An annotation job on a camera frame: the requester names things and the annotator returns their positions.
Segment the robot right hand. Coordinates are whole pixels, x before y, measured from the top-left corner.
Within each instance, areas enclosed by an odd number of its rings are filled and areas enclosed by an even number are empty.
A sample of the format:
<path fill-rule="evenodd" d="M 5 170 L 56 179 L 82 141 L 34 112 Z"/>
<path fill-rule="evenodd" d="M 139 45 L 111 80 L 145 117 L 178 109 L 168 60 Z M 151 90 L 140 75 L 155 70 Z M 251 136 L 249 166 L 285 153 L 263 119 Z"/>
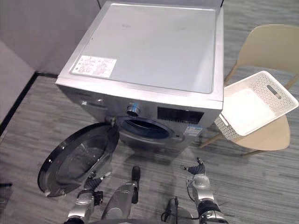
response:
<path fill-rule="evenodd" d="M 204 164 L 203 160 L 199 157 L 197 157 L 196 159 L 197 159 L 197 163 L 198 163 L 197 166 L 188 167 L 185 165 L 181 165 L 180 167 L 184 171 L 187 171 L 188 173 L 190 173 L 192 175 L 205 175 L 206 168 L 205 168 L 205 164 Z"/>

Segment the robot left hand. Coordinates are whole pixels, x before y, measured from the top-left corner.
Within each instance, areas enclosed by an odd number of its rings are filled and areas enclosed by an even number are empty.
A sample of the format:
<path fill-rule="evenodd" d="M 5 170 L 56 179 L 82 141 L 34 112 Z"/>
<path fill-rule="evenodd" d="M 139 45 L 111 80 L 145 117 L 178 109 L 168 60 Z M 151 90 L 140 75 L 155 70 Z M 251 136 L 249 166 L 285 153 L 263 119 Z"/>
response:
<path fill-rule="evenodd" d="M 98 178 L 91 178 L 88 177 L 85 184 L 84 184 L 84 190 L 91 190 L 95 191 L 96 188 L 101 184 L 101 182 L 105 179 L 107 179 L 111 175 L 111 171 L 103 174 L 101 177 Z"/>

